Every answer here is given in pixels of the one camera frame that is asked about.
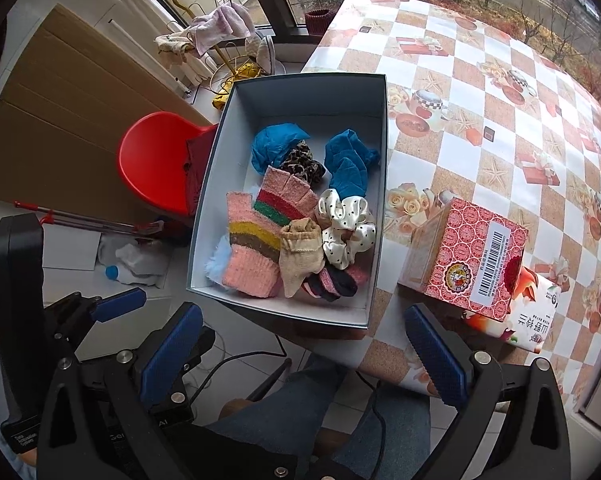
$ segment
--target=person's leg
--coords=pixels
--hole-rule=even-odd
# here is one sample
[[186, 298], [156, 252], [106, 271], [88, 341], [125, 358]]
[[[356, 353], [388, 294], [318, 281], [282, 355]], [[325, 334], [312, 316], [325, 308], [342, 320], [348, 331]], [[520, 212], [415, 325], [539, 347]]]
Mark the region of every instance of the person's leg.
[[309, 459], [346, 373], [347, 368], [312, 354], [304, 370], [291, 374], [280, 390], [207, 428], [270, 452]]
[[[378, 389], [376, 409], [385, 418], [385, 453], [376, 480], [409, 480], [429, 456], [429, 397], [409, 392], [392, 384]], [[347, 444], [332, 460], [369, 479], [378, 460], [381, 425], [371, 409], [365, 413]]]

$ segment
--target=scrunchie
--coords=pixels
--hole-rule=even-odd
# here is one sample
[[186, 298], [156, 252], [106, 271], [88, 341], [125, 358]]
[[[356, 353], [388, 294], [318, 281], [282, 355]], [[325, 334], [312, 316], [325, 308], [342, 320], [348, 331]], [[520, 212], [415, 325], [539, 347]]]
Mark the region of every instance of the scrunchie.
[[[337, 269], [346, 269], [357, 253], [367, 251], [376, 242], [376, 220], [362, 196], [350, 196], [341, 202], [335, 189], [327, 189], [318, 200], [315, 216], [323, 228], [325, 256]], [[351, 236], [343, 240], [346, 233]]]

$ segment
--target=blue gripper pad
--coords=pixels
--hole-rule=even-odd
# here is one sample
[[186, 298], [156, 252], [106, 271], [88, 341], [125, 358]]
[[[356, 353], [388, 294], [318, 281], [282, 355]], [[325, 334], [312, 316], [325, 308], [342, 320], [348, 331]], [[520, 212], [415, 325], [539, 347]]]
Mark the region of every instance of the blue gripper pad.
[[469, 398], [467, 373], [449, 350], [442, 336], [421, 311], [421, 304], [407, 308], [403, 313], [405, 332], [423, 366], [436, 386], [440, 399], [457, 410]]
[[138, 287], [132, 288], [98, 301], [96, 308], [92, 312], [92, 319], [104, 323], [140, 308], [146, 301], [147, 295], [144, 290]]
[[[147, 409], [164, 400], [202, 330], [202, 310], [198, 305], [183, 304], [172, 319], [178, 315], [181, 315], [180, 319], [142, 370], [140, 402]], [[167, 322], [166, 329], [169, 329], [169, 324], [170, 322]]]

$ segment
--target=beige sock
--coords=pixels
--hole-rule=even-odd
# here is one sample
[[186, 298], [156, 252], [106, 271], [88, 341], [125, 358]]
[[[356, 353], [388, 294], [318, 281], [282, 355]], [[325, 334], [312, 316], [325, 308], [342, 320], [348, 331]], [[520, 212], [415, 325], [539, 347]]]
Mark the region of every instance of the beige sock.
[[322, 231], [311, 218], [292, 220], [280, 230], [280, 276], [285, 297], [291, 298], [312, 272], [325, 266]]

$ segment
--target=barcode label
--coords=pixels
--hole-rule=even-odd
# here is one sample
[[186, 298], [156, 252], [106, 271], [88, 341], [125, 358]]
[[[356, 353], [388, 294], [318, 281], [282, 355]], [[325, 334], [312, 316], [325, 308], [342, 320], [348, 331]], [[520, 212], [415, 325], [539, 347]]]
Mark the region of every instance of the barcode label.
[[487, 241], [480, 260], [478, 275], [469, 299], [483, 306], [491, 306], [496, 286], [503, 272], [504, 255], [511, 237], [511, 229], [498, 222], [489, 222]]

